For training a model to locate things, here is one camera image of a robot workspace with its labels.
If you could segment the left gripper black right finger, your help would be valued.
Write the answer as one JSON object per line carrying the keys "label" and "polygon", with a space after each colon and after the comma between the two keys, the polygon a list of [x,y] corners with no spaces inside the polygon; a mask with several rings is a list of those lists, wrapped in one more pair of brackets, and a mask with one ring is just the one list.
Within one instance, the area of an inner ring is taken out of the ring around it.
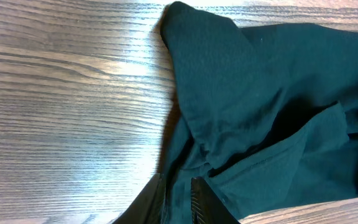
{"label": "left gripper black right finger", "polygon": [[191,180],[193,224],[239,224],[202,177]]}

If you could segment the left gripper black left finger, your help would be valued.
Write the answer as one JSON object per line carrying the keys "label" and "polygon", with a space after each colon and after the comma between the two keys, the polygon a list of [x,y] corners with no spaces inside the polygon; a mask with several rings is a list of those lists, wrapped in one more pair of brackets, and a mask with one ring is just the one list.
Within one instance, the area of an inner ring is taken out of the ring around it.
{"label": "left gripper black left finger", "polygon": [[139,195],[112,224],[161,224],[165,206],[166,180],[154,174]]}

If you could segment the black t-shirt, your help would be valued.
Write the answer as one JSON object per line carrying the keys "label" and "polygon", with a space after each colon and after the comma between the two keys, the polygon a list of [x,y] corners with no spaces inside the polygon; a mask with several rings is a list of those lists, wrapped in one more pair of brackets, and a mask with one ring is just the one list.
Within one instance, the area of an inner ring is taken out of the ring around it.
{"label": "black t-shirt", "polygon": [[239,28],[171,4],[161,36],[181,111],[167,149],[168,223],[191,222],[203,177],[237,219],[358,197],[358,33]]}

